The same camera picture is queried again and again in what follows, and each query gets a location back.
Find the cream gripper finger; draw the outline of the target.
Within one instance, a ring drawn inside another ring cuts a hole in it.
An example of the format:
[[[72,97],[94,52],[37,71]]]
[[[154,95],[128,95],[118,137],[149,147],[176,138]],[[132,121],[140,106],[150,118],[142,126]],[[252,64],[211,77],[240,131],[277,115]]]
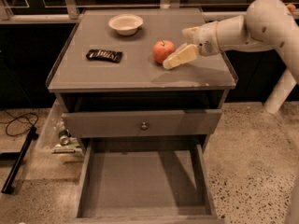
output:
[[[187,39],[194,41],[198,39],[198,27],[190,27],[190,28],[185,28],[182,30],[182,34],[184,37]]]
[[[163,61],[163,67],[170,70],[182,64],[192,62],[196,60],[198,56],[199,48],[194,44],[188,45],[185,43]]]

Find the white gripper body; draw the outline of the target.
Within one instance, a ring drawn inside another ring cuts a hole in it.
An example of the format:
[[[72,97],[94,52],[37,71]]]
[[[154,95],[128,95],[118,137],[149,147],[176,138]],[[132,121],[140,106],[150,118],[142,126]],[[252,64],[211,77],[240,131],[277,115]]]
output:
[[[192,41],[198,46],[202,56],[217,55],[221,52],[217,38],[218,22],[213,21],[198,27]]]

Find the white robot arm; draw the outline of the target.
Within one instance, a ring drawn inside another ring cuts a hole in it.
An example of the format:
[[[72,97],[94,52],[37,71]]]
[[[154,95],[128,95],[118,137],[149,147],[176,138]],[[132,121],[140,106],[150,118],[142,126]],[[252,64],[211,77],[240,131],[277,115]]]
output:
[[[190,44],[164,63],[273,49],[286,65],[265,104],[224,107],[206,148],[209,185],[224,224],[298,224],[298,105],[286,100],[299,74],[292,13],[280,0],[256,0],[243,15],[184,29]]]

